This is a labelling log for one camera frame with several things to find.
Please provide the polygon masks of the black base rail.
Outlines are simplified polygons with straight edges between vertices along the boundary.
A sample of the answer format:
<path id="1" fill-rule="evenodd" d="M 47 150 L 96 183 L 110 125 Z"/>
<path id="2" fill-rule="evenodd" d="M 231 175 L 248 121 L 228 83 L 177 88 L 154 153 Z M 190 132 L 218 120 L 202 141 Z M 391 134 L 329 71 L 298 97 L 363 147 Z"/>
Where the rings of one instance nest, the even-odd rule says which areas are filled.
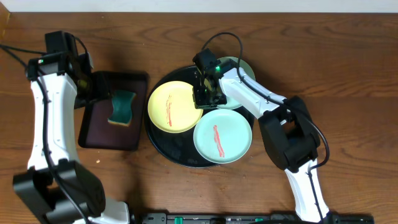
<path id="1" fill-rule="evenodd" d="M 310 223 L 293 214 L 271 215 L 168 215 L 166 213 L 147 213 L 136 223 L 141 224 L 302 224 Z M 372 216 L 328 214 L 324 224 L 375 224 Z"/>

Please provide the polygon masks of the yellow plate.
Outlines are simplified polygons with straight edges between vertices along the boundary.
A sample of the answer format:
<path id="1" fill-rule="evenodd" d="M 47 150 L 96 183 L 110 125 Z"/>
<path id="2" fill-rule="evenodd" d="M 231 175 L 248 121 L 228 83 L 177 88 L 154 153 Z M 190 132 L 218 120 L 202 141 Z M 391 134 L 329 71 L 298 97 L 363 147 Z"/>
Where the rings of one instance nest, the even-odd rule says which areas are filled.
<path id="1" fill-rule="evenodd" d="M 182 133 L 203 115 L 193 101 L 193 86 L 183 81 L 166 82 L 150 95 L 147 112 L 152 123 L 166 133 Z"/>

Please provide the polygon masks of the black rectangular tray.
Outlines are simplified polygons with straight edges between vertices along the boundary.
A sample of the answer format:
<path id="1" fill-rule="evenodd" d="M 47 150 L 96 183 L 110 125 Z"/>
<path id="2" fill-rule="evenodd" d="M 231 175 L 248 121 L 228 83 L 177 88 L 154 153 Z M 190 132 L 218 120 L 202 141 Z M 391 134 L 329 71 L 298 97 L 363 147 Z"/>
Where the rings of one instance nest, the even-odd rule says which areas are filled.
<path id="1" fill-rule="evenodd" d="M 111 98 L 85 107 L 78 145 L 84 148 L 135 151 L 141 134 L 149 76 L 146 72 L 99 72 L 108 75 Z M 113 112 L 111 99 L 116 90 L 136 94 L 131 106 L 133 118 L 129 126 L 108 123 Z"/>

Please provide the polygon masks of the green yellow sponge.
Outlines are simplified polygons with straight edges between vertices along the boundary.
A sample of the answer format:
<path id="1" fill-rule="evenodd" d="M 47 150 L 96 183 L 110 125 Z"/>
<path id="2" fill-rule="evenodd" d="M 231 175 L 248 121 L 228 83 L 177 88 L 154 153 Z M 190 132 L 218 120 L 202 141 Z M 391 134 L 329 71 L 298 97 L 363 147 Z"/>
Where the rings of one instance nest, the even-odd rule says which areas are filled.
<path id="1" fill-rule="evenodd" d="M 131 106 L 135 96 L 131 91 L 116 90 L 111 99 L 113 112 L 108 118 L 108 123 L 129 126 L 133 118 Z"/>

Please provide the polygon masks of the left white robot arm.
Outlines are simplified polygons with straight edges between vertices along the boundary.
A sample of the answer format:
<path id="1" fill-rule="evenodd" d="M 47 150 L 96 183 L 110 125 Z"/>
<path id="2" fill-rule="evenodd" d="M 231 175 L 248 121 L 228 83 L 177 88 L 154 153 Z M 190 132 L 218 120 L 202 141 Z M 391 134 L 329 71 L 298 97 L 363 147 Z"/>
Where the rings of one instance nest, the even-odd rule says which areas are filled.
<path id="1" fill-rule="evenodd" d="M 105 196 L 76 151 L 74 110 L 109 95 L 92 67 L 89 53 L 71 51 L 33 58 L 25 67 L 35 103 L 34 143 L 13 188 L 40 223 L 130 222 L 127 203 Z"/>

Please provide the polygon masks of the light blue plate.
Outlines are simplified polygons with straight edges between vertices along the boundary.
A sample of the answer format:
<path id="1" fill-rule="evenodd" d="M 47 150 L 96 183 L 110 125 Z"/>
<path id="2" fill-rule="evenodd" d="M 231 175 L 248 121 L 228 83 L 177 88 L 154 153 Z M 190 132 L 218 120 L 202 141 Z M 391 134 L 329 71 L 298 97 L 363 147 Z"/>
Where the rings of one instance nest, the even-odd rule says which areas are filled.
<path id="1" fill-rule="evenodd" d="M 204 159 L 227 164 L 247 153 L 252 143 L 252 129 L 246 118 L 236 111 L 213 110 L 195 126 L 193 143 Z"/>

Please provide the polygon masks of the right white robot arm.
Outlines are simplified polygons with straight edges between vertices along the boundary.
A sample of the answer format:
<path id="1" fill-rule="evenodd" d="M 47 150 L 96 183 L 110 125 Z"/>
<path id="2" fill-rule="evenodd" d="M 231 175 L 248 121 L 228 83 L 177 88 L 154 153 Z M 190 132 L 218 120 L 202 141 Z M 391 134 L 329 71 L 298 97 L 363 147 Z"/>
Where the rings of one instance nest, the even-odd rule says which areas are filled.
<path id="1" fill-rule="evenodd" d="M 265 150 L 289 180 L 295 211 L 305 222 L 323 223 L 329 214 L 317 170 L 327 163 L 317 161 L 318 147 L 327 140 L 313 123 L 303 100 L 287 99 L 263 87 L 243 68 L 231 65 L 199 70 L 193 84 L 197 108 L 214 108 L 228 98 L 239 102 L 259 122 Z"/>

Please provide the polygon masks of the black round tray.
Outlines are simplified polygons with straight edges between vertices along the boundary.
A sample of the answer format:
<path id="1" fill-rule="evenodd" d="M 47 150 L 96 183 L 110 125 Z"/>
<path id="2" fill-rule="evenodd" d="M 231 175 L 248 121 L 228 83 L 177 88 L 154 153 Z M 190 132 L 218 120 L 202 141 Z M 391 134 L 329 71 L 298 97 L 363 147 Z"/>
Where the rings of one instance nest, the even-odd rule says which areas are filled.
<path id="1" fill-rule="evenodd" d="M 171 81 L 183 81 L 193 86 L 196 72 L 197 69 L 194 66 L 179 68 L 171 72 L 170 74 L 166 75 L 165 77 L 163 77 L 156 84 L 152 92 L 161 84 Z M 218 110 L 218 108 L 212 110 L 203 110 L 202 117 L 213 110 Z M 236 111 L 241 115 L 243 115 L 252 129 L 254 123 L 254 117 L 252 114 L 248 112 L 248 110 L 246 110 L 243 107 L 239 107 L 234 109 L 233 111 Z M 152 123 L 147 111 L 146 111 L 145 126 L 147 130 L 147 135 L 152 144 L 154 145 L 154 147 L 170 161 L 176 164 L 180 164 L 181 166 L 194 167 L 194 168 L 204 168 L 204 167 L 211 167 L 217 165 L 216 163 L 204 159 L 201 155 L 199 155 L 198 151 L 196 150 L 195 145 L 193 143 L 193 132 L 195 126 L 189 129 L 188 131 L 182 133 L 175 133 L 175 134 L 166 133 L 165 131 L 162 131 L 159 128 L 157 128 Z"/>

